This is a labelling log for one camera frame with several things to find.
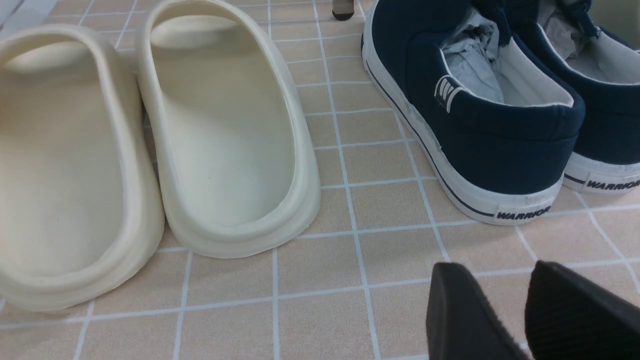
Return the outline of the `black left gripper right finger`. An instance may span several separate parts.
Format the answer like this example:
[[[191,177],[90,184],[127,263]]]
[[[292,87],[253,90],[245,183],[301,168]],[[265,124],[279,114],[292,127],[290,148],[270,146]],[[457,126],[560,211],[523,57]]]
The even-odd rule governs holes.
[[[560,263],[538,260],[525,336],[535,360],[637,360],[640,310]]]

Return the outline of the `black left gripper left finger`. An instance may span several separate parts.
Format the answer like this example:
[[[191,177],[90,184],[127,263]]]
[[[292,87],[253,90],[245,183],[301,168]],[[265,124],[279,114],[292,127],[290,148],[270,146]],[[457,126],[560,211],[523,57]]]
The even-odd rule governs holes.
[[[432,268],[426,311],[430,360],[528,360],[473,274],[455,262]]]

